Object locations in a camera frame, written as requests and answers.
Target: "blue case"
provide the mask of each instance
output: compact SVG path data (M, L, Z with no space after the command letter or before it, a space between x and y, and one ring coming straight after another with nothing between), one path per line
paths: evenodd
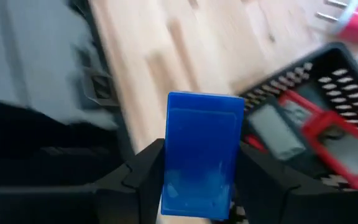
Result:
M228 218L244 99L171 92L161 214Z

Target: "multimeter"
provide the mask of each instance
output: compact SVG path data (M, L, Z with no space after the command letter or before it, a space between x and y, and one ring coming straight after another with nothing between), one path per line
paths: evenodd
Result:
M327 173L299 127L275 98L252 108L246 120L251 133L276 159L312 177Z
M320 107L314 105L294 91L287 90L278 100L288 117L305 132L324 113Z
M317 155L358 190L358 129L327 111L305 134Z

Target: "wooden surface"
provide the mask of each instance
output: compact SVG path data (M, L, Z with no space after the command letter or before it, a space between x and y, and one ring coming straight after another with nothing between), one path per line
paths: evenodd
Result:
M164 137L169 91L242 92L333 41L314 13L341 12L323 0L90 3L137 151Z

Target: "workbench top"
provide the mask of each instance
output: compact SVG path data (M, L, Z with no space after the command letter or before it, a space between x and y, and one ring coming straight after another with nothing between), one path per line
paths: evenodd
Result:
M323 0L89 1L139 152L165 135L172 90L238 94L337 41ZM358 46L348 44L358 59Z

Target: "metal prongs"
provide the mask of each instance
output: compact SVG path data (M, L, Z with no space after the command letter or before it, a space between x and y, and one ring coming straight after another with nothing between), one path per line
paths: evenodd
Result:
M347 7L346 3L337 1L337 0L325 0L324 3L329 6L335 6L335 7L341 8L341 9L345 9Z
M317 12L316 17L319 19L324 19L325 21L328 21L328 22L337 22L338 21L337 18L335 18L333 16L329 16L327 14L323 14L321 12Z

